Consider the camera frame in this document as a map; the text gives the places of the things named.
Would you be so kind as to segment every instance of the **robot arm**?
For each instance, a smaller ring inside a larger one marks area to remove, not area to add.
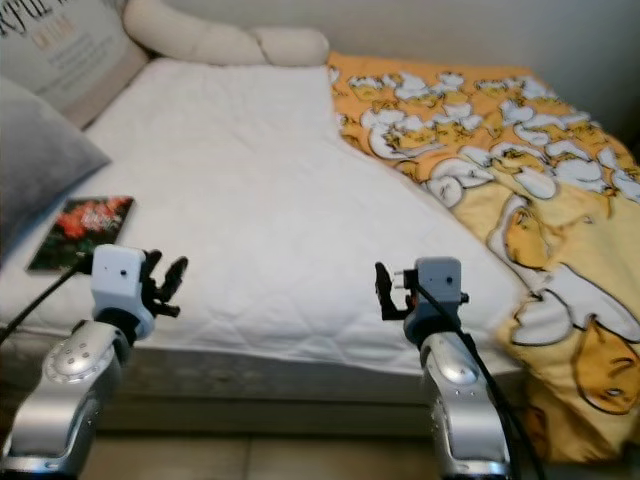
[[[136,340],[148,337],[178,289],[186,258],[156,288],[150,274],[160,260],[113,245],[96,248],[91,290],[94,321],[83,321],[43,362],[42,377],[20,406],[0,462],[0,478],[75,479],[82,471],[97,417],[120,384]]]
[[[473,356],[442,315],[414,288],[425,286],[454,319],[469,298],[460,291],[461,266],[453,258],[421,258],[404,271],[411,291],[407,309],[391,300],[392,281],[376,264],[376,290],[383,320],[404,320],[407,339],[420,350],[434,444],[445,479],[508,478],[510,457],[502,421],[489,398],[487,382]]]

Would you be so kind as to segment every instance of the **floor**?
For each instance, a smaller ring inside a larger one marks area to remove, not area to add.
[[[640,480],[639,465],[547,470],[550,480]],[[101,436],[82,480],[432,480],[415,440]],[[533,480],[530,469],[525,480]]]

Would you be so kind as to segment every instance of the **white quilted mattress pad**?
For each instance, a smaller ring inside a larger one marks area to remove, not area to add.
[[[182,314],[159,317],[141,348],[417,374],[402,325],[380,318],[376,261],[402,269],[420,256],[460,259],[471,297],[461,318],[487,356],[521,298],[516,277],[434,199],[342,141],[323,67],[156,60],[87,135],[113,163],[71,195],[134,196],[118,243],[160,249],[159,279],[176,257],[190,260],[173,302]],[[54,210],[2,267],[1,322],[54,279],[25,272]],[[89,279],[77,276],[23,332],[66,335],[91,307]],[[37,349],[26,333],[8,348]]]

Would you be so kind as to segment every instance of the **white wall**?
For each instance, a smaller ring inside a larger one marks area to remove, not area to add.
[[[308,25],[344,53],[532,67],[605,127],[640,123],[640,0],[174,0],[241,26]]]

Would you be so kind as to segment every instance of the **book cover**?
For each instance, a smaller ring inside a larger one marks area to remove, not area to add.
[[[69,199],[29,264],[29,271],[59,272],[73,265],[77,253],[93,253],[105,243],[115,243],[133,197]]]

